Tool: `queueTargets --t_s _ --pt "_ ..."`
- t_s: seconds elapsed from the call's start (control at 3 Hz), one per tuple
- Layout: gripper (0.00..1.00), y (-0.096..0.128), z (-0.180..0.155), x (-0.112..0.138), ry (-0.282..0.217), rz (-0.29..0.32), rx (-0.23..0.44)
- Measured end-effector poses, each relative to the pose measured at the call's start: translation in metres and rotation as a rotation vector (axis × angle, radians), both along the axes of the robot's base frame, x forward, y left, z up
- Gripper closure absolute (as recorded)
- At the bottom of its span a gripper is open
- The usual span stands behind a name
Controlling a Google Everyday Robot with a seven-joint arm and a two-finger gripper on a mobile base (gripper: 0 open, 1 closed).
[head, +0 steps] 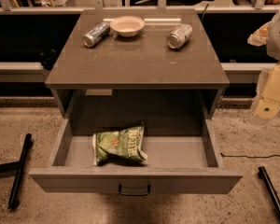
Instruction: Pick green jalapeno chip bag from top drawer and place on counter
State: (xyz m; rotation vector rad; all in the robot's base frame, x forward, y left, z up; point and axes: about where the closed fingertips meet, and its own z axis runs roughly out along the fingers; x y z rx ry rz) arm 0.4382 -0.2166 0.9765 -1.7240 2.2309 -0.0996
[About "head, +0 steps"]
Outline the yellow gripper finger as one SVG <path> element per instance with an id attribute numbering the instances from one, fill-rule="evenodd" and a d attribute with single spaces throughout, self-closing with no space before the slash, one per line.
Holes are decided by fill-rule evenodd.
<path id="1" fill-rule="evenodd" d="M 260 26 L 260 28 L 258 28 L 252 35 L 249 36 L 247 43 L 256 47 L 265 45 L 267 43 L 269 26 L 269 21 Z"/>
<path id="2" fill-rule="evenodd" d="M 280 63 L 260 72 L 256 92 L 253 115 L 262 120 L 273 119 L 280 111 Z"/>

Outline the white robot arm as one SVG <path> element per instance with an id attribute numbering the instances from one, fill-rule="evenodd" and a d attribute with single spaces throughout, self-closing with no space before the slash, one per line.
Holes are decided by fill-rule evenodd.
<path id="1" fill-rule="evenodd" d="M 252 46 L 266 46 L 267 54 L 277 60 L 273 68 L 263 68 L 259 74 L 256 96 L 251 105 L 257 121 L 273 119 L 280 111 L 280 10 L 248 39 Z"/>

